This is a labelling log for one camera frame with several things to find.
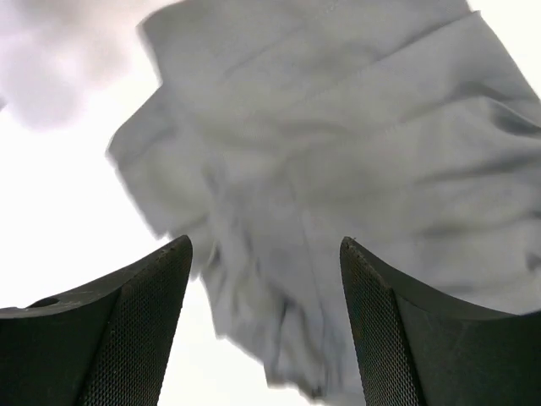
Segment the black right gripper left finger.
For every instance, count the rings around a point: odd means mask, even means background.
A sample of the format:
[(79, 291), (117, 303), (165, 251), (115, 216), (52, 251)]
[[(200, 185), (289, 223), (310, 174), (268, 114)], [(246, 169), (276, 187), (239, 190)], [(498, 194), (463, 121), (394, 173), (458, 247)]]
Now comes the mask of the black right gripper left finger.
[(192, 256), (182, 236), (80, 287), (2, 309), (2, 404), (157, 404)]

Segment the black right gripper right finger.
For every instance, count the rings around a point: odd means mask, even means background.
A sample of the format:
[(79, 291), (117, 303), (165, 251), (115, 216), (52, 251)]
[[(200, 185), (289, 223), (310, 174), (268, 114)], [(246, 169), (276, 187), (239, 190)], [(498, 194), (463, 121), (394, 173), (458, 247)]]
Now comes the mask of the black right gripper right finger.
[(342, 240), (340, 267), (367, 404), (539, 404), (538, 312), (511, 315), (454, 298), (351, 238)]

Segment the grey skirt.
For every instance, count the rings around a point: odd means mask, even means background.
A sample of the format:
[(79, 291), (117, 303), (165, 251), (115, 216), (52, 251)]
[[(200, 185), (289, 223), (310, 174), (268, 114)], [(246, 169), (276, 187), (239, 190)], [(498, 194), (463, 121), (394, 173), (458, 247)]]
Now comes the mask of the grey skirt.
[(109, 155), (187, 234), (216, 333), (271, 385), (361, 405), (339, 247), (478, 305), (540, 306), (540, 101), (464, 1), (182, 1)]

